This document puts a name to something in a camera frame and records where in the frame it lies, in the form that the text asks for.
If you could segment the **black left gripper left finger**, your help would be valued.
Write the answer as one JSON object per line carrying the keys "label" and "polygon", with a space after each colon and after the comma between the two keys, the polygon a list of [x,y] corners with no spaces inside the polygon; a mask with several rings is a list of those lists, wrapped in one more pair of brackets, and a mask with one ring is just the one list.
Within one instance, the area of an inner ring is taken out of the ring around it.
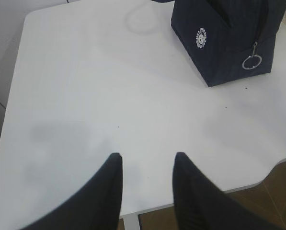
{"label": "black left gripper left finger", "polygon": [[112,153],[67,201],[26,230],[115,230],[122,203],[122,157]]}

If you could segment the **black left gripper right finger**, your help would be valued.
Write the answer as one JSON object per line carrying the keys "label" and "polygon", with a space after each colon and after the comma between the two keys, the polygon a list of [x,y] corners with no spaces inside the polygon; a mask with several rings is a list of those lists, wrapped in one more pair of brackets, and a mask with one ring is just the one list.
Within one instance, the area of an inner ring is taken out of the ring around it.
{"label": "black left gripper right finger", "polygon": [[181,230],[277,230],[214,185],[184,152],[174,159],[174,212]]}

